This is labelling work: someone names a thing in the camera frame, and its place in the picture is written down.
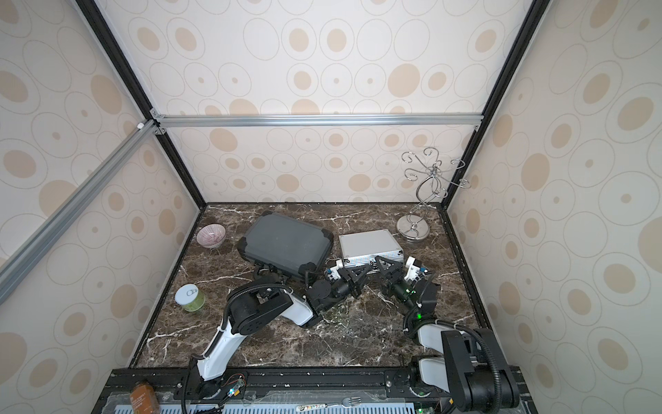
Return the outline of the silver aluminium poker case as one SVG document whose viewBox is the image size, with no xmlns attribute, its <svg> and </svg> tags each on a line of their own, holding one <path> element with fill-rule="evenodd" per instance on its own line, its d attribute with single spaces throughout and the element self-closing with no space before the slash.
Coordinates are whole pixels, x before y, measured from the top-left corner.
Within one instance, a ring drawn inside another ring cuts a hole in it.
<svg viewBox="0 0 662 414">
<path fill-rule="evenodd" d="M 339 236 L 344 267 L 360 267 L 377 256 L 403 262 L 403 249 L 387 229 Z"/>
</svg>

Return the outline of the dark grey poker case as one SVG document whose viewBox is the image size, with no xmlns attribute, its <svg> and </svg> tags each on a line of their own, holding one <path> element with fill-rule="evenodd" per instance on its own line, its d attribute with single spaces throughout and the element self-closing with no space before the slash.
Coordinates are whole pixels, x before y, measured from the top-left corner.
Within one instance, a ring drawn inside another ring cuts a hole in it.
<svg viewBox="0 0 662 414">
<path fill-rule="evenodd" d="M 238 241 L 241 258 L 304 279 L 322 270 L 334 246 L 334 234 L 322 227 L 265 211 Z"/>
</svg>

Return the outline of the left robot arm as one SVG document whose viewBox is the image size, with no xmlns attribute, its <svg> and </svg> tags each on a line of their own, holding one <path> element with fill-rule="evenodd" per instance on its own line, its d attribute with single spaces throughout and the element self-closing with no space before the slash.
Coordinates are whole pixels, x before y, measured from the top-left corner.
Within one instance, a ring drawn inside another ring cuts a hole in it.
<svg viewBox="0 0 662 414">
<path fill-rule="evenodd" d="M 278 317 L 304 328 L 317 325 L 325 312 L 347 297 L 360 296 L 373 271 L 372 263 L 339 267 L 319 275 L 301 296 L 286 284 L 284 275 L 256 267 L 254 281 L 229 293 L 222 323 L 209 346 L 201 355 L 192 357 L 201 379 L 213 381 L 222 377 L 243 341 Z"/>
</svg>

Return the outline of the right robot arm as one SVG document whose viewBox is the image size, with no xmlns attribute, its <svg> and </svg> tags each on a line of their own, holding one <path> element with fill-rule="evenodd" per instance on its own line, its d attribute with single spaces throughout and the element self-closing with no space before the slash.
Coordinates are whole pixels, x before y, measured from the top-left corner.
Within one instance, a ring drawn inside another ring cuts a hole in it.
<svg viewBox="0 0 662 414">
<path fill-rule="evenodd" d="M 498 413 L 521 403 L 519 386 L 490 329 L 472 329 L 437 317 L 441 289 L 421 262 L 377 256 L 384 294 L 403 307 L 403 333 L 441 355 L 418 361 L 420 381 L 449 395 L 459 412 Z"/>
</svg>

